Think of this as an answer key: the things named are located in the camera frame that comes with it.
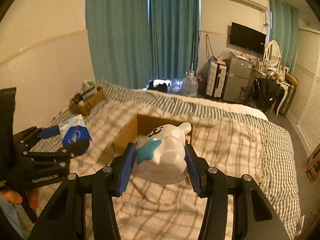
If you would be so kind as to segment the person's left hand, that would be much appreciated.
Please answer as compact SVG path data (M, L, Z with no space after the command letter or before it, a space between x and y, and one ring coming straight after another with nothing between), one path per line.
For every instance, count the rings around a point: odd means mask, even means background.
M1 190L1 196L7 201L14 204L21 204L22 197L12 189L4 189ZM39 199L39 189L33 189L26 193L26 196L29 201L29 205L33 210L36 210L38 207L38 199Z

